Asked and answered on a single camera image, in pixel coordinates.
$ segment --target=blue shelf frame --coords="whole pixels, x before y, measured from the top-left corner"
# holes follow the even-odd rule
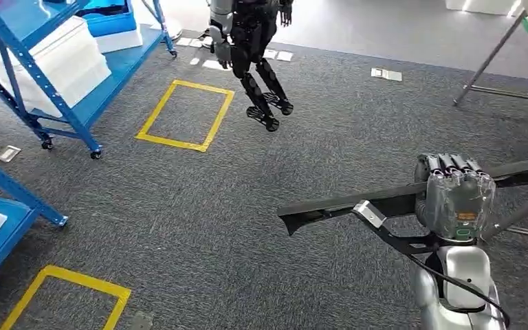
[[[94,122],[102,115],[108,104],[122,90],[161,40],[165,41],[167,51],[173,57],[177,57],[177,50],[169,37],[159,0],[153,0],[154,10],[145,0],[141,1],[157,19],[162,29],[153,30],[150,26],[141,24],[143,46],[105,54],[111,76],[73,108],[67,105],[47,76],[38,67],[30,54],[30,49],[88,4],[89,0],[75,0],[71,4],[48,3],[41,0],[4,0],[0,2],[0,53],[13,91],[13,95],[11,95],[0,84],[0,99],[20,117],[26,126],[33,130],[34,134],[42,141],[44,149],[49,149],[52,146],[51,135],[62,135],[82,140],[91,151],[91,156],[99,158],[102,146],[90,132]],[[45,95],[62,113],[61,118],[47,115],[39,109],[28,110],[25,108],[7,49],[15,55]],[[72,128],[72,131],[45,127],[39,122],[40,119],[64,122]]]
[[[7,216],[7,220],[0,228],[1,264],[37,217],[45,217],[55,226],[64,226],[67,217],[33,195],[2,170],[0,170],[0,188],[16,199],[0,197],[0,213]]]

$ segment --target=shelf caster wheel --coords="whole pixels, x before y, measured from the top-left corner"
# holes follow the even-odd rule
[[[46,140],[41,142],[41,148],[44,150],[52,150],[54,148],[54,143],[51,140]]]
[[[62,220],[57,223],[57,226],[60,230],[67,227],[67,220],[68,220],[68,217],[64,216]]]
[[[93,160],[99,160],[102,157],[102,151],[92,151],[90,158]]]

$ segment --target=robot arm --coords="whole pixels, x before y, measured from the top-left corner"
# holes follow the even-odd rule
[[[232,52],[228,35],[234,23],[235,0],[212,0],[210,4],[210,35],[213,39],[213,50],[224,69],[232,61]]]

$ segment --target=yellow tape rectangle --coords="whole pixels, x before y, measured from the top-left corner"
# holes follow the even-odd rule
[[[5,320],[3,325],[1,325],[0,330],[10,330],[13,327],[23,310],[31,301],[31,298],[33,298],[33,295],[35,295],[37,292],[37,289],[43,284],[43,281],[45,281],[45,278],[48,276],[82,285],[84,287],[89,287],[90,289],[117,297],[118,301],[116,302],[116,305],[114,305],[114,308],[112,309],[112,312],[110,313],[110,316],[108,317],[108,320],[106,321],[106,324],[102,330],[114,329],[116,323],[118,322],[118,318],[120,317],[120,314],[122,314],[124,307],[127,305],[127,300],[131,295],[131,290],[127,289],[126,287],[121,287],[105,280],[99,280],[97,278],[57,266],[48,265],[45,266],[45,268],[43,268],[39,274],[37,274],[27,291],[24,293],[23,297],[21,297],[21,300],[17,303],[17,305],[15,305],[15,308],[7,317],[7,320]]]
[[[225,95],[225,100],[223,101],[221,108],[219,108],[219,112],[217,113],[217,116],[215,117],[215,121],[213,122],[211,126],[208,136],[205,138],[202,144],[195,144],[195,143],[190,143],[190,142],[166,139],[164,137],[159,137],[159,136],[154,136],[154,135],[149,134],[149,129],[151,129],[151,126],[153,126],[153,123],[159,116],[159,113],[165,106],[165,103],[167,103],[167,100],[171,97],[176,86],[178,85],[190,87],[190,88],[202,89],[204,91],[212,91],[214,93],[220,93],[220,94]],[[157,106],[151,113],[151,116],[148,117],[148,119],[146,120],[142,128],[140,129],[140,132],[138,132],[138,134],[136,135],[136,138],[139,140],[146,140],[149,142],[166,144],[168,146],[176,146],[178,148],[185,148],[185,149],[192,149],[192,150],[197,150],[201,152],[206,152],[211,142],[213,141],[215,134],[217,133],[217,130],[219,129],[219,125],[221,124],[223,117],[226,115],[226,112],[228,111],[228,108],[230,107],[230,104],[232,103],[233,98],[234,98],[233,91],[228,91],[227,89],[221,89],[221,88],[211,87],[207,85],[200,85],[194,82],[188,82],[188,81],[176,79],[173,81],[173,83],[171,83],[171,85],[169,86],[169,88],[167,89],[167,91],[165,92],[161,100],[159,101],[159,104],[157,104]]]

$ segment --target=blue bin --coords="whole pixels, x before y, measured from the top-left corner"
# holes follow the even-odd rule
[[[86,19],[92,36],[136,30],[131,0],[92,0],[76,16]]]

